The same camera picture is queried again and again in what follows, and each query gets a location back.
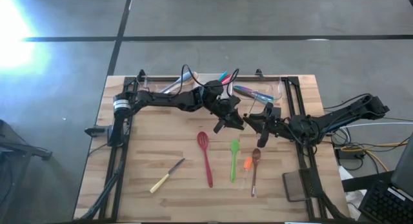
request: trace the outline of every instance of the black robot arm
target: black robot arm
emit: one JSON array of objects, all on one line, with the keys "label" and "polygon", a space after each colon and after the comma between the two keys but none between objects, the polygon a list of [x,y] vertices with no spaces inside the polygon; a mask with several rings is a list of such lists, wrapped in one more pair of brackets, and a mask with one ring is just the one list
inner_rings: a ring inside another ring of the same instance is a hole
[{"label": "black robot arm", "polygon": [[257,146],[264,147],[269,134],[296,141],[302,146],[314,146],[321,142],[328,132],[334,132],[359,119],[375,120],[384,117],[389,109],[377,96],[370,94],[353,104],[320,117],[294,115],[281,118],[281,108],[267,103],[260,114],[244,115],[244,121],[261,134]]},{"label": "black robot arm", "polygon": [[[117,147],[123,144],[125,119],[147,106],[176,107],[185,112],[194,112],[205,107],[219,119],[214,128],[215,133],[218,133],[222,127],[243,130],[244,121],[235,108],[241,100],[236,96],[221,99],[223,91],[221,82],[215,80],[179,94],[163,94],[146,90],[118,94],[114,97],[114,124],[106,127],[108,146]],[[93,127],[86,129],[85,132],[94,137],[97,133],[106,133],[103,129],[104,127]]]}]

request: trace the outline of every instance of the pen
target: pen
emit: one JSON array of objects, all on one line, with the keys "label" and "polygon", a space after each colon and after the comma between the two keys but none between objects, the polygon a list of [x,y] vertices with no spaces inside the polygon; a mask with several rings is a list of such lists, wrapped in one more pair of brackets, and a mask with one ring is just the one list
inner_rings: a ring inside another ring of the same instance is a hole
[{"label": "pen", "polygon": [[267,98],[269,98],[269,99],[271,99],[271,100],[274,99],[272,96],[265,95],[265,94],[262,94],[262,93],[260,93],[260,92],[255,92],[255,91],[253,91],[252,89],[247,88],[247,87],[243,87],[243,86],[239,86],[239,85],[236,85],[236,86],[234,86],[234,87],[235,87],[235,88],[238,88],[238,89],[240,89],[240,90],[244,90],[245,92],[250,92],[250,93],[254,93],[254,94],[257,94],[257,95],[259,95],[259,96],[262,96],[262,97],[267,97]]},{"label": "pen", "polygon": [[266,105],[268,102],[272,102],[272,99],[268,98],[268,97],[262,97],[258,94],[255,93],[251,93],[251,92],[245,92],[244,90],[241,90],[239,88],[237,88],[236,86],[234,86],[234,91],[236,91],[237,93],[244,95],[246,97],[252,98],[252,99],[257,99],[257,101],[261,102],[262,104]]},{"label": "pen", "polygon": [[224,79],[221,81],[221,83],[224,85],[226,83],[228,83],[231,79],[231,74],[227,74]]},{"label": "pen", "polygon": [[219,81],[221,81],[222,79],[224,79],[224,77],[228,74],[227,71],[225,71],[224,73],[221,74],[221,76],[219,77]]}]

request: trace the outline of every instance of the cable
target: cable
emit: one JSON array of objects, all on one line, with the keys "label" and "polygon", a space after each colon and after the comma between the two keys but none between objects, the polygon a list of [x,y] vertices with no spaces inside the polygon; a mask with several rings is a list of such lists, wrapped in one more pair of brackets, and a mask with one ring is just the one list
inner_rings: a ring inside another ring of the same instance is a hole
[{"label": "cable", "polygon": [[385,143],[385,144],[378,144],[378,146],[381,147],[394,147],[394,146],[399,146],[399,145],[406,145],[407,141],[401,142],[401,143]]},{"label": "cable", "polygon": [[380,163],[380,165],[385,169],[385,171],[388,172],[388,168],[386,167],[386,165],[375,154],[373,154],[373,152],[366,150],[366,153],[374,157]]},{"label": "cable", "polygon": [[326,109],[329,109],[329,108],[337,108],[337,107],[340,107],[341,105],[344,105],[344,104],[346,104],[346,103],[348,103],[348,102],[350,102],[350,101],[352,101],[352,100],[354,100],[354,99],[357,99],[357,98],[359,98],[359,97],[362,97],[362,96],[371,96],[371,95],[372,95],[372,94],[361,94],[361,95],[355,96],[355,97],[353,97],[353,98],[350,98],[350,99],[344,101],[343,103],[341,103],[341,104],[339,104],[339,105],[334,105],[334,106],[331,106],[331,107],[325,107],[324,109],[326,110]]},{"label": "cable", "polygon": [[383,119],[389,119],[389,120],[399,120],[399,121],[411,121],[413,122],[413,120],[410,119],[403,119],[403,118],[394,118],[394,117],[382,117]]},{"label": "cable", "polygon": [[292,137],[297,141],[297,143],[299,143],[301,146],[304,146],[304,144],[300,142],[300,140],[298,140],[298,137],[293,133],[293,131],[290,129],[290,127],[286,123],[284,122],[279,122],[279,123],[281,123],[287,128],[287,130],[291,133]]},{"label": "cable", "polygon": [[371,151],[371,152],[388,152],[388,151],[394,150],[394,149],[396,149],[396,148],[398,148],[398,147],[407,145],[407,143],[404,144],[404,142],[407,141],[408,139],[410,139],[410,136],[409,136],[408,138],[406,138],[404,141],[402,141],[400,144],[398,144],[397,146],[392,147],[391,149],[388,149],[388,150],[370,150],[370,151]]},{"label": "cable", "polygon": [[370,126],[370,125],[413,125],[413,123],[363,123],[363,124],[348,125],[348,126],[340,127],[340,128],[364,127],[364,126]]},{"label": "cable", "polygon": [[[215,88],[215,87],[223,87],[223,86],[225,86],[225,85],[229,85],[229,84],[231,84],[232,82],[234,82],[234,81],[236,80],[236,78],[237,78],[237,76],[238,76],[238,73],[239,73],[239,69],[237,68],[237,69],[234,70],[234,73],[232,73],[229,82],[227,82],[227,83],[225,83],[225,84],[221,84],[221,85],[208,85],[208,86],[207,86],[207,85],[201,84],[201,83],[195,78],[194,74],[193,74],[192,71],[191,71],[191,68],[190,68],[187,64],[184,64],[184,65],[182,66],[182,69],[181,69],[181,78],[183,77],[183,71],[184,71],[185,68],[187,68],[187,70],[188,70],[189,74],[191,75],[192,79],[193,79],[198,85],[200,85],[200,86],[202,86],[202,87],[204,87],[204,88]],[[179,86],[178,92],[177,92],[175,95],[173,95],[171,98],[174,98],[174,97],[176,97],[179,93],[181,93],[182,87],[183,87],[183,80],[181,79],[181,86]]]},{"label": "cable", "polygon": [[372,159],[373,163],[374,163],[374,167],[376,168],[376,172],[377,174],[379,174],[379,167],[377,167],[377,163],[376,161],[374,161],[373,157],[370,154],[367,154],[368,157],[370,157],[370,159]]},{"label": "cable", "polygon": [[100,148],[102,148],[102,147],[104,147],[104,146],[106,146],[106,145],[108,145],[108,143],[105,143],[105,144],[101,145],[100,147],[97,147],[97,148],[93,149],[91,152],[89,152],[88,157],[89,157],[93,152],[95,152],[96,150],[99,150]]},{"label": "cable", "polygon": [[316,150],[314,151],[314,155],[316,155],[318,148],[317,148],[317,146],[313,146],[313,147],[316,148]]},{"label": "cable", "polygon": [[5,200],[6,200],[7,196],[8,196],[8,194],[10,193],[10,190],[11,190],[11,189],[12,189],[12,187],[13,187],[13,171],[12,171],[12,164],[11,164],[11,162],[10,162],[10,160],[9,160],[8,156],[5,156],[5,159],[6,159],[7,163],[8,163],[8,171],[9,171],[9,175],[10,175],[10,186],[8,187],[8,189],[7,189],[7,192],[6,192],[5,196],[4,196],[4,197],[2,198],[2,200],[0,201],[0,207],[1,207],[1,205],[3,204],[3,202],[5,202]]},{"label": "cable", "polygon": [[364,164],[364,162],[363,162],[363,159],[362,158],[356,158],[356,159],[359,159],[360,161],[361,161],[361,164],[360,164],[360,166],[358,166],[358,167],[356,167],[356,168],[347,168],[347,167],[344,167],[341,163],[340,163],[340,159],[337,159],[338,160],[338,164],[339,165],[341,165],[345,170],[349,170],[349,171],[355,171],[355,170],[359,170],[359,169],[361,169],[361,167],[363,166],[363,164]]},{"label": "cable", "polygon": [[348,131],[345,130],[344,128],[339,128],[338,130],[340,130],[340,132],[342,132],[342,133],[344,133],[344,135],[346,135],[344,144],[351,143],[351,137],[350,137],[350,134],[348,133]]}]

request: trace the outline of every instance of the red spatula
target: red spatula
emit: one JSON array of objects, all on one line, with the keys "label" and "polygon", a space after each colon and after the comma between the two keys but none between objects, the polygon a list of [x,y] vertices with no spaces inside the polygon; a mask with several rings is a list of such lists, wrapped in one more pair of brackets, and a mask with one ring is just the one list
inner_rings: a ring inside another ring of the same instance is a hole
[{"label": "red spatula", "polygon": [[209,187],[212,188],[212,173],[211,173],[211,168],[209,167],[208,156],[207,156],[207,148],[208,148],[209,139],[208,139],[207,134],[201,131],[196,137],[196,140],[199,144],[199,147],[201,147],[202,151],[204,152],[206,178],[208,180]]}]

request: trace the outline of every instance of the wooden tabletop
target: wooden tabletop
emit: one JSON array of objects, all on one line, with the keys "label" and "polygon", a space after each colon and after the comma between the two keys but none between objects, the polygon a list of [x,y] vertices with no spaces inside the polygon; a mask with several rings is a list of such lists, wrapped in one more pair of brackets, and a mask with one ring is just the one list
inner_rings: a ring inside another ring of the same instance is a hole
[{"label": "wooden tabletop", "polygon": [[[108,77],[99,110],[98,125],[112,123],[112,99],[122,91],[124,78]],[[307,114],[323,115],[315,76],[299,76],[299,80]],[[266,94],[278,91],[276,85],[268,82],[236,84]],[[158,83],[150,85],[150,88],[155,91],[165,86],[166,84]],[[251,109],[253,100],[239,97],[242,101],[237,107],[242,115]],[[283,97],[275,106],[281,107],[283,117],[290,115],[285,89]],[[255,102],[252,113],[261,112],[263,107],[263,104]],[[266,147],[261,148],[261,161],[257,168],[257,196],[251,198],[252,171],[247,176],[244,189],[239,188],[244,173],[244,160],[251,156],[256,148],[255,132],[247,126],[244,131],[223,128],[215,134],[212,129],[216,124],[217,117],[210,115],[204,108],[193,113],[168,107],[145,107],[139,111],[134,116],[131,128],[118,221],[307,221],[305,204],[289,203],[286,200],[281,179],[282,173],[298,169],[295,144],[281,137],[270,137]],[[210,140],[208,158],[214,180],[213,188],[208,186],[203,153],[196,141],[200,131],[206,132]],[[232,139],[238,139],[241,148],[237,154],[237,175],[234,183],[230,181]],[[105,137],[95,138],[90,150],[105,141]],[[104,147],[88,158],[75,218],[82,216],[101,193],[109,155],[110,149]],[[186,160],[154,194],[151,194],[150,188],[181,158]],[[318,145],[316,160],[323,189],[333,204],[348,216],[347,203],[330,144]],[[109,202],[108,210],[111,208],[112,204]]]}]

